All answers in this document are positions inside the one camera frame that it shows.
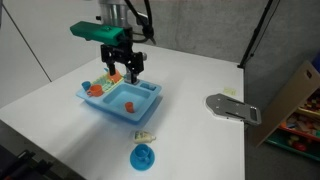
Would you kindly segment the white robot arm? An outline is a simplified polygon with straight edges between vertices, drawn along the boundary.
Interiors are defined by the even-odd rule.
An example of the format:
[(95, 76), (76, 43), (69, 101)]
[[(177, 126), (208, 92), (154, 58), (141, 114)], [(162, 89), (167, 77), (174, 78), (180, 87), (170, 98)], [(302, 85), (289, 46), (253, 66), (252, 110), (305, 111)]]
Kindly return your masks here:
[[(116, 73), (115, 63), (126, 66), (125, 82), (137, 84), (137, 76), (144, 70), (143, 61), (145, 56), (142, 52), (132, 50), (134, 43), (143, 43), (152, 39), (154, 35), (152, 13), (149, 0), (144, 0), (147, 14), (138, 12), (130, 0), (98, 0), (101, 8), (101, 21), (103, 25), (120, 27), (124, 35), (120, 38), (118, 45), (104, 43), (100, 46), (101, 59), (107, 65), (109, 73)], [(128, 21), (128, 11), (131, 11), (136, 18), (137, 24), (142, 26), (143, 39), (133, 39), (133, 28)]]

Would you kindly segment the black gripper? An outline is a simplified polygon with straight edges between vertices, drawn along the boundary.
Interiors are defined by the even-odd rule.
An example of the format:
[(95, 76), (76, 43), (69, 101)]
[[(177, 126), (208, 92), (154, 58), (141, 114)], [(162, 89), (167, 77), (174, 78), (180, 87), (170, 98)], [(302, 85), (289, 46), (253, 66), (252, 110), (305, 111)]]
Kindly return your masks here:
[[(125, 28), (125, 39), (117, 46), (102, 44), (101, 49), (101, 59), (108, 66), (110, 76), (116, 74), (115, 63), (126, 63), (126, 59), (132, 54), (136, 53), (132, 50), (133, 47), (133, 30), (131, 28)], [(137, 76), (130, 71), (129, 68), (126, 69), (126, 83), (136, 84), (138, 82)]]

